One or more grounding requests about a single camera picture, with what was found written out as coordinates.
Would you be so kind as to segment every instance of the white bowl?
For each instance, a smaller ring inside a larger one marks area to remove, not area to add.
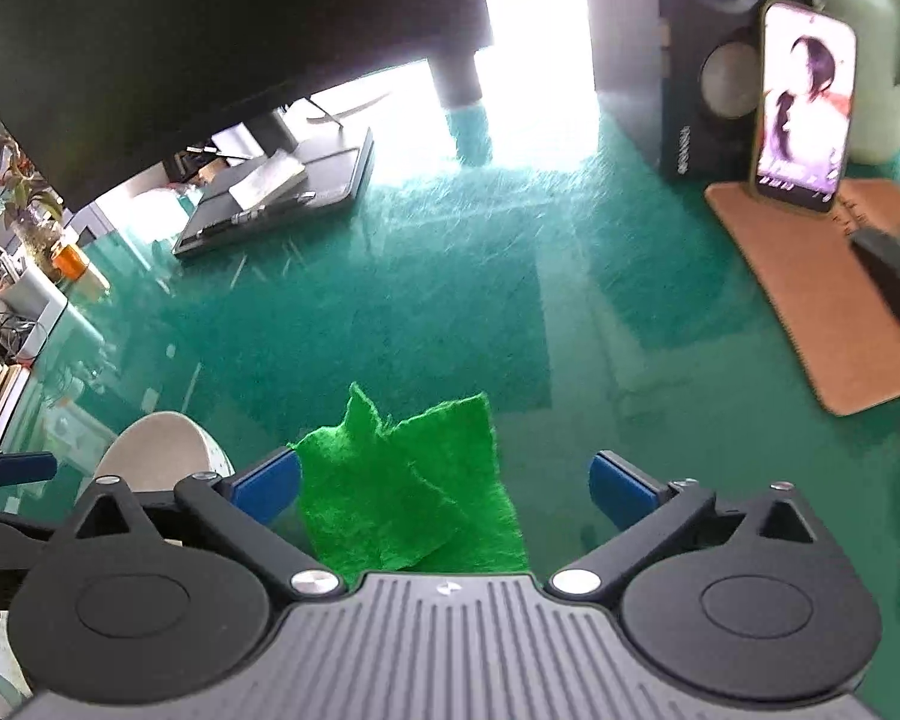
[[[184,476],[216,471],[230,476],[233,466],[220,445],[189,416],[154,412],[138,419],[106,450],[94,478],[121,476],[131,490],[172,490]]]

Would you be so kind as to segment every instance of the white bottle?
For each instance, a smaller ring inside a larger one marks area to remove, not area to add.
[[[850,159],[889,162],[900,151],[900,0],[825,0],[857,33]]]

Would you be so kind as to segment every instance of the computer monitor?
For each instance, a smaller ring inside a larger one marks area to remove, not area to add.
[[[485,0],[0,0],[0,120],[75,211],[278,105],[490,38]]]

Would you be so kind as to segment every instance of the paper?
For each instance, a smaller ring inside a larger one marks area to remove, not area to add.
[[[0,615],[0,676],[7,680],[23,695],[29,696],[32,691],[26,684],[23,672],[20,670],[20,664],[13,656],[10,649],[10,640],[7,638],[7,613],[4,611]]]
[[[263,165],[230,187],[230,194],[244,211],[293,189],[307,175],[303,162],[277,148]]]

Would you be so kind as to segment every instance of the blue gripper pad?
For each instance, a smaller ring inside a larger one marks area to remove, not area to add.
[[[45,482],[56,474],[52,452],[14,452],[0,455],[0,487]]]
[[[238,474],[229,486],[229,500],[262,525],[290,506],[300,493],[300,460],[292,449]]]
[[[589,486],[590,499],[621,531],[654,512],[667,490],[612,452],[591,461]]]

